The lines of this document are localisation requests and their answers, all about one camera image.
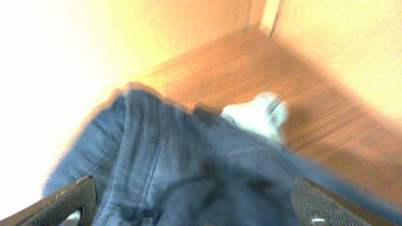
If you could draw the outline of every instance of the floor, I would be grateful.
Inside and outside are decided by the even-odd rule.
[[[402,139],[326,79],[258,31],[236,34],[135,75],[133,80],[193,108],[218,109],[259,92],[290,109],[286,142],[382,198],[402,205]]]

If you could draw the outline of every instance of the beige wall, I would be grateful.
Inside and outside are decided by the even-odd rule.
[[[114,89],[137,81],[138,72],[257,23],[263,3],[1,1],[0,218],[39,199],[46,174],[82,120]]]
[[[283,0],[273,38],[402,128],[401,15],[401,0]]]

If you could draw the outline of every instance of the denim fabric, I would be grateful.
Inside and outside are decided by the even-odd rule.
[[[143,90],[100,112],[49,178],[47,196],[85,175],[94,225],[298,225],[291,204],[308,178],[389,221],[392,207],[202,109],[187,114]]]

